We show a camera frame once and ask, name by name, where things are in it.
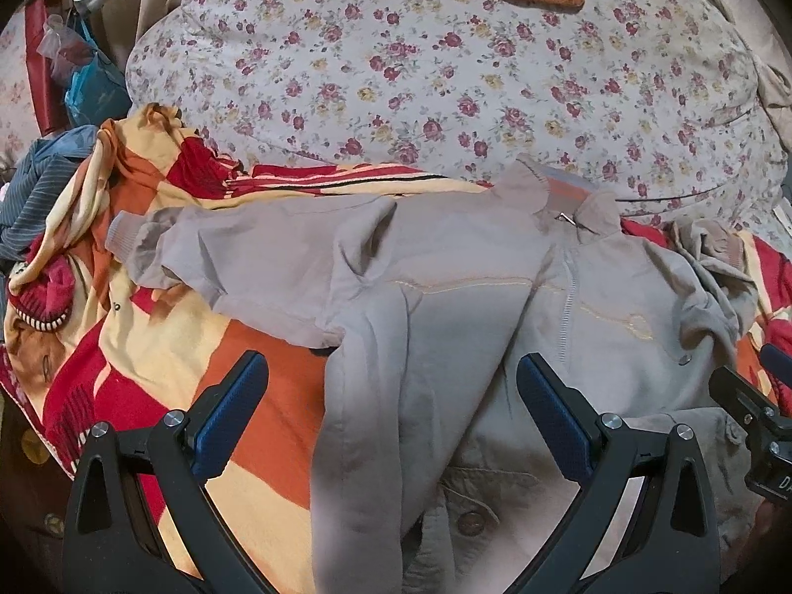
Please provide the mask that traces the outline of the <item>beige grey jacket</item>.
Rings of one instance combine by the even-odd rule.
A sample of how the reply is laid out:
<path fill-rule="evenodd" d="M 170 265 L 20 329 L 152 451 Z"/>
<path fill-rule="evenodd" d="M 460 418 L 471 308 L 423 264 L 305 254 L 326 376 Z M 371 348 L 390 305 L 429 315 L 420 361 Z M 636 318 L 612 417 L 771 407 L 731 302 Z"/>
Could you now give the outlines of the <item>beige grey jacket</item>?
<path fill-rule="evenodd" d="M 310 477 L 323 593 L 488 593 L 573 497 L 517 392 L 544 357 L 600 412 L 692 427 L 733 566 L 760 504 L 743 434 L 709 394 L 758 292 L 743 245 L 682 219 L 660 246 L 613 197 L 519 162 L 482 192 L 249 201 L 121 213 L 106 246 L 134 283 L 326 350 Z"/>

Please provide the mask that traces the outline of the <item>orange red yellow blanket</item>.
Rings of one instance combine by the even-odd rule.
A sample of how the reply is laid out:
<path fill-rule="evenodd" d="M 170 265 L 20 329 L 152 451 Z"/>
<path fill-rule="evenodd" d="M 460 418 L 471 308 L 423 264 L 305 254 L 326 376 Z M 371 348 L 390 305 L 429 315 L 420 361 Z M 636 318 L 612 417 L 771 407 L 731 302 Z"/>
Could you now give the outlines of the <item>orange red yellow blanket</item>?
<path fill-rule="evenodd" d="M 209 490 L 264 575 L 284 592 L 311 592 L 309 461 L 324 413 L 324 365 L 215 314 L 189 288 L 142 290 L 107 251 L 107 230 L 123 210 L 462 189 L 462 181 L 396 164 L 245 172 L 159 104 L 106 122 L 12 280 L 2 387 L 74 473 L 94 422 L 121 431 L 151 425 L 191 405 L 243 351 L 261 352 L 270 367 L 264 403 Z"/>

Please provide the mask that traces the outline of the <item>floral quilt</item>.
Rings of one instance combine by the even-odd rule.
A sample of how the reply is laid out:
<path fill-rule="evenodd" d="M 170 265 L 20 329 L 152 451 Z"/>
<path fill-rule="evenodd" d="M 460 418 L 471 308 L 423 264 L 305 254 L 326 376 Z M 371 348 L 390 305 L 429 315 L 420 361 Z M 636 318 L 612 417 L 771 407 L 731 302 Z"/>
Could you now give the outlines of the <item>floral quilt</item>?
<path fill-rule="evenodd" d="M 760 67 L 709 0 L 180 0 L 126 82 L 249 161 L 490 181 L 528 155 L 654 221 L 756 223 L 788 170 Z"/>

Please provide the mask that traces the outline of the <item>grey striped garment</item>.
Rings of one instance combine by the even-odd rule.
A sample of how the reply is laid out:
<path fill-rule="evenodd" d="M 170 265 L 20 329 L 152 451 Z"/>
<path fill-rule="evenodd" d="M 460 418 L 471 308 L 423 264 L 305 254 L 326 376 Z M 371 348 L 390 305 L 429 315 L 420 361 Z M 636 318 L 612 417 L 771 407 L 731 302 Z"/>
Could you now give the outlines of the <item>grey striped garment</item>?
<path fill-rule="evenodd" d="M 78 166 L 93 154 L 98 127 L 83 125 L 39 138 L 17 164 L 1 201 L 1 264 L 23 260 Z"/>

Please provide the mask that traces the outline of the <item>teal plastic bag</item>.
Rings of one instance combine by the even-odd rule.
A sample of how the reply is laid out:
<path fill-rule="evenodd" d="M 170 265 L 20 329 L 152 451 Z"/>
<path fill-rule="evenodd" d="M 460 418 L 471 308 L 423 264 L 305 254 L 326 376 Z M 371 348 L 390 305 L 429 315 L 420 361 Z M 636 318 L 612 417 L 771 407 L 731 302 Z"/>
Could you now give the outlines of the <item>teal plastic bag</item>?
<path fill-rule="evenodd" d="M 72 126 L 100 126 L 108 119 L 126 117 L 132 101 L 125 77 L 91 35 L 89 23 L 79 13 L 70 12 L 67 26 L 85 40 L 90 60 L 71 75 L 64 93 L 64 109 Z"/>

